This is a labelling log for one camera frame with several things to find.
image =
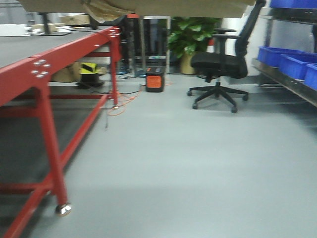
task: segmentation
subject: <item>blue plastic bin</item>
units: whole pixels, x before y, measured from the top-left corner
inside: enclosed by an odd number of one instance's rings
[[[272,0],[274,8],[317,8],[317,0]]]
[[[299,50],[260,46],[258,60],[272,67],[279,67],[281,55],[299,55]]]
[[[308,64],[317,64],[317,54],[281,55],[279,71],[292,78],[304,80]]]
[[[304,84],[317,90],[317,65],[308,64]]]

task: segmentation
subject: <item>red steel frame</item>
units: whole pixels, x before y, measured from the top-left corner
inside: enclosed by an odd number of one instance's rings
[[[56,196],[58,205],[67,204],[63,168],[107,99],[113,99],[115,105],[118,102],[115,76],[116,62],[121,58],[118,35],[118,28],[107,28],[0,68],[0,117],[38,117],[50,163],[50,172],[42,182],[0,183],[1,194],[32,193],[4,234],[4,238],[17,238],[21,235],[34,211],[48,192],[52,192]],[[109,53],[93,52],[106,43],[110,47]],[[111,57],[112,93],[108,95],[50,96],[48,82],[51,75],[84,56]],[[3,107],[4,104],[30,88],[35,89],[36,107]],[[58,148],[50,98],[98,99],[96,106],[62,153],[59,152]]]

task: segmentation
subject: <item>gray tabletop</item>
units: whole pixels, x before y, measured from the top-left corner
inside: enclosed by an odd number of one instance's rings
[[[65,36],[0,37],[0,68],[99,31],[90,28],[80,30],[86,32],[72,31]]]

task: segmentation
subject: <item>monitor stand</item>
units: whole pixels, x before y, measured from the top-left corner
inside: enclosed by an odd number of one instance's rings
[[[49,19],[48,14],[46,12],[40,12],[39,15],[42,16],[42,22],[44,26],[44,32],[40,34],[40,36],[65,36],[70,34],[71,32],[51,32],[49,28]]]

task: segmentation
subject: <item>plant pot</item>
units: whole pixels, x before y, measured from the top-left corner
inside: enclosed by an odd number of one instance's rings
[[[182,59],[180,61],[180,72],[183,74],[195,74],[196,71],[193,67],[190,66],[190,60],[192,59],[193,55],[189,55],[184,53]]]

